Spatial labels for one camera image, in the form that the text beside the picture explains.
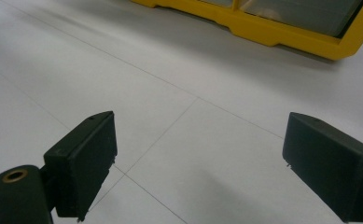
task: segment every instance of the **bolt hole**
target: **bolt hole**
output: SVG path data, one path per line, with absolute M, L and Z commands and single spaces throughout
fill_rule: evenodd
M 19 181 L 27 176 L 26 170 L 11 171 L 3 177 L 4 183 L 13 183 Z

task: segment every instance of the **yellow plastic edge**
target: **yellow plastic edge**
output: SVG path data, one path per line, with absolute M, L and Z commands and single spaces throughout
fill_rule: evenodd
M 227 26 L 234 35 L 266 46 L 281 44 L 331 60 L 354 55 L 363 44 L 363 7 L 344 36 L 336 38 L 246 14 L 238 9 L 238 0 L 233 0 L 232 7 L 221 7 L 199 0 L 132 1 L 146 7 L 175 8 Z

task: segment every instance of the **yellow crate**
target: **yellow crate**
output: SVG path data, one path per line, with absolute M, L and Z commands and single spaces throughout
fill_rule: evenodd
M 266 46 L 282 44 L 331 60 L 339 60 L 351 56 L 363 44 L 363 2 L 359 4 L 358 9 L 356 9 L 356 12 L 350 19 L 348 28 L 345 28 L 341 35 L 331 36 L 285 24 L 270 18 L 268 15 L 253 15 L 244 12 L 246 4 L 261 0 L 225 0 L 229 1 L 228 6 L 225 4 L 221 6 L 220 1 L 224 0 L 204 0 L 205 2 L 199 0 L 132 1 L 146 7 L 161 6 L 175 8 L 227 26 L 234 35 Z

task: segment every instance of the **copper-colored ring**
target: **copper-colored ring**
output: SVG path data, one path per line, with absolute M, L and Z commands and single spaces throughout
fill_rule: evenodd
M 24 169 L 20 169 L 20 170 L 13 170 L 9 173 L 7 173 L 6 175 L 4 175 L 3 177 L 3 182 L 10 184 L 10 183 L 14 183 L 16 181 L 19 181 L 23 178 L 25 178 L 27 176 L 27 170 Z

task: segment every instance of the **tiled floor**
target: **tiled floor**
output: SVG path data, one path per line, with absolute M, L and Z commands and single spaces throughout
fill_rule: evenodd
M 0 0 L 0 173 L 106 110 L 119 155 L 86 223 L 341 223 L 281 151 L 291 111 L 363 142 L 363 47 L 334 63 L 126 0 Z

